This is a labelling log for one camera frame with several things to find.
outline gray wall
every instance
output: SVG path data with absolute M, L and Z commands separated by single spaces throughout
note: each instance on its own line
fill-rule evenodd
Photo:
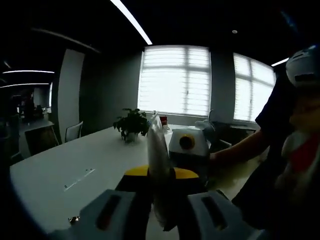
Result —
M 123 108 L 136 108 L 141 52 L 87 55 L 80 84 L 82 135 L 111 127 Z
M 64 53 L 57 92 L 57 115 L 62 143 L 66 129 L 79 123 L 79 91 L 85 55 L 67 49 Z
M 122 108 L 136 108 L 142 51 L 107 56 L 86 56 L 82 69 L 79 117 L 84 122 L 82 134 L 109 128 Z M 235 68 L 232 52 L 211 51 L 211 109 L 223 123 L 250 125 L 234 121 Z M 169 124 L 193 125 L 201 117 L 167 115 Z
M 33 91 L 33 103 L 35 106 L 41 105 L 41 107 L 49 107 L 49 90 L 50 86 L 35 87 Z

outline red object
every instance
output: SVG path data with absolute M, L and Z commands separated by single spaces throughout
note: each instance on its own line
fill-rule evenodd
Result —
M 104 205 L 102 211 L 100 212 L 97 220 L 96 227 L 100 230 L 107 230 L 110 226 L 112 216 L 114 211 L 118 207 L 121 197 L 113 195 L 109 198 L 108 202 Z
M 161 117 L 160 117 L 160 121 L 161 121 L 162 126 L 163 126 L 163 125 L 168 125 L 168 118 L 167 118 L 167 116 L 161 116 Z
M 315 134 L 290 154 L 289 161 L 293 171 L 300 173 L 310 167 L 316 158 L 319 144 L 319 135 Z

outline dark sleeve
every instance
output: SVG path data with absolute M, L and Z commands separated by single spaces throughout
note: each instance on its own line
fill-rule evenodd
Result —
M 294 129 L 289 120 L 295 103 L 294 86 L 288 78 L 278 78 L 268 102 L 255 119 L 270 141 L 281 139 L 293 132 Z

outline white column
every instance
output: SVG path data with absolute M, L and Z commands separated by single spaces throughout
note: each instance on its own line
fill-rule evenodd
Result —
M 85 55 L 67 49 L 60 70 L 57 110 L 62 143 L 65 142 L 66 129 L 79 123 L 79 91 L 82 66 Z

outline fluorescent light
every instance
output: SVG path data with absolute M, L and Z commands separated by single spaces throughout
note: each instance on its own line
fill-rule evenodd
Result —
M 4 65 L 6 65 L 8 68 L 11 68 L 10 65 L 6 62 L 6 61 L 3 61 Z
M 13 86 L 22 86 L 22 85 L 49 85 L 49 83 L 21 83 L 21 84 L 0 86 L 0 89 L 2 89 L 2 88 L 8 88 L 8 87 L 13 87 Z
M 140 24 L 137 22 L 135 17 L 129 12 L 126 6 L 120 0 L 110 0 L 122 13 L 123 15 L 130 21 L 130 23 L 135 27 L 135 29 L 140 33 L 141 37 L 145 40 L 148 45 L 152 45 L 149 37 L 142 29 Z
M 10 74 L 10 73 L 47 73 L 47 74 L 54 74 L 54 71 L 40 71 L 40 70 L 16 70 L 16 71 L 4 71 L 3 74 Z
M 281 60 L 281 61 L 278 61 L 278 62 L 272 64 L 271 66 L 274 67 L 274 66 L 277 66 L 277 65 L 279 65 L 279 64 L 283 64 L 283 63 L 285 63 L 285 62 L 288 61 L 288 60 L 289 60 L 289 58 L 287 57 L 286 59 L 283 59 L 283 60 Z

